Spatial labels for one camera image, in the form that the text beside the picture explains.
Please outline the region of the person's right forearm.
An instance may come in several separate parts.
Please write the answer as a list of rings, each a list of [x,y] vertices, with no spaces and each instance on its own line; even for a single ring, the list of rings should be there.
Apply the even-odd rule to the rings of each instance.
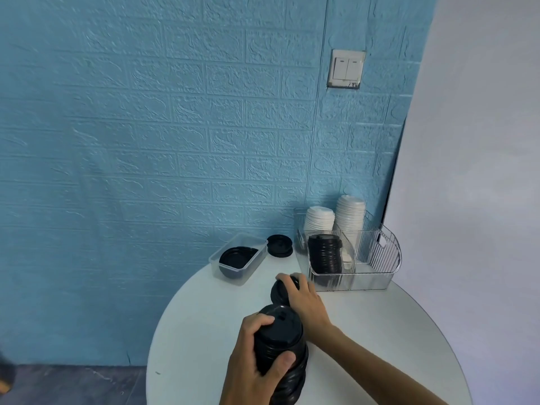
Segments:
[[[378,405],[448,405],[331,323],[307,328],[308,340],[331,357]]]

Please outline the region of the black lids in container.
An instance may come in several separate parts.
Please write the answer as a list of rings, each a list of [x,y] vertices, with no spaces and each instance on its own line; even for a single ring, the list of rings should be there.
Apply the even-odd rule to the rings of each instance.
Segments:
[[[232,247],[222,253],[219,259],[219,270],[230,280],[241,279],[247,270],[248,263],[258,253],[253,247]]]

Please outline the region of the short stack of white lids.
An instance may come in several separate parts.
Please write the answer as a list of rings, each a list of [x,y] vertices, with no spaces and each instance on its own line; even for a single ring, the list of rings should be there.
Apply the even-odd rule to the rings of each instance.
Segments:
[[[311,206],[306,211],[303,231],[306,242],[314,235],[333,235],[335,213],[322,206]]]

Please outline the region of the white wall light switch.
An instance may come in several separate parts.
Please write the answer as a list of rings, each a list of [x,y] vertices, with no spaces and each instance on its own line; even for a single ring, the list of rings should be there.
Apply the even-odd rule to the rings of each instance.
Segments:
[[[365,60],[366,51],[333,49],[327,87],[359,89]]]

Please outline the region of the person's right hand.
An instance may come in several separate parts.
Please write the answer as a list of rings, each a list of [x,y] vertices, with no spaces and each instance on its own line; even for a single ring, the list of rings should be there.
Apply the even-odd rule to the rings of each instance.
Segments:
[[[315,290],[314,298],[289,300],[289,302],[291,308],[298,313],[302,321],[306,339],[312,344],[321,347],[327,332],[333,329],[333,324],[317,291]]]

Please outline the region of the basket stack of black lids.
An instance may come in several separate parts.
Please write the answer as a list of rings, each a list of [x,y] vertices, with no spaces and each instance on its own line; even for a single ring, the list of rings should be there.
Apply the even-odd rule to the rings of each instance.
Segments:
[[[342,241],[338,235],[320,233],[308,238],[309,265],[313,282],[335,288],[342,273]]]

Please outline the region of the tall stack of white lids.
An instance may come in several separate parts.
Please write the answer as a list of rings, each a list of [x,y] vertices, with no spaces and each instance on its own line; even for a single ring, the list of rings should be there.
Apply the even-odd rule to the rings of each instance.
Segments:
[[[362,245],[365,213],[364,199],[347,194],[338,198],[335,211],[337,225],[352,246],[355,260],[362,264],[366,263]]]

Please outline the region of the clear ribbed organizer basket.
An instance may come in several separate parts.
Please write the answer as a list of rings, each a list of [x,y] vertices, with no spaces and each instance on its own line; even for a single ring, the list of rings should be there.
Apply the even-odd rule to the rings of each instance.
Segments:
[[[307,208],[293,210],[295,228],[293,248],[299,263],[299,272],[313,282],[308,245],[303,232],[306,211]],[[353,248],[337,223],[334,223],[333,233],[341,238],[342,247],[352,253]],[[340,281],[335,288],[319,286],[313,282],[315,289],[323,292],[387,289],[394,274],[402,265],[402,251],[395,235],[369,211],[365,213],[362,245],[366,253],[365,264],[355,260],[355,273],[341,273]]]

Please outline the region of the black cup lid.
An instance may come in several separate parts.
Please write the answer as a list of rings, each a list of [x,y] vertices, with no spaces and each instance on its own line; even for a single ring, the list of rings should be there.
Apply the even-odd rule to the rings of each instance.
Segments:
[[[276,258],[287,258],[293,253],[293,241],[291,238],[274,234],[267,238],[268,254]]]
[[[271,289],[271,301],[275,305],[288,306],[291,304],[289,302],[288,292],[281,280],[276,280],[272,289]]]

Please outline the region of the person's left hand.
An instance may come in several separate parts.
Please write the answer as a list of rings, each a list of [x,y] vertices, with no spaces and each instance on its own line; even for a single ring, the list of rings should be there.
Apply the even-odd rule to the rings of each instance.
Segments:
[[[254,355],[254,335],[274,321],[269,315],[253,313],[242,321],[227,366],[219,405],[269,405],[281,379],[264,379]]]

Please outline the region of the clear plastic food container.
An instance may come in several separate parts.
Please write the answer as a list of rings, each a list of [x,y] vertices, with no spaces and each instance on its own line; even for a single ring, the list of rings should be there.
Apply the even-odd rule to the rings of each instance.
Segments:
[[[266,238],[234,235],[209,257],[212,274],[236,286],[245,284],[266,258],[267,244]]]

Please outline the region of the dark object with orange patch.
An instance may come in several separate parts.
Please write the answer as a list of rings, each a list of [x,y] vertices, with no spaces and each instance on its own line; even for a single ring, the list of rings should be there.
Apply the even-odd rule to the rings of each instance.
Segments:
[[[17,366],[0,352],[0,397],[13,388],[16,375]]]

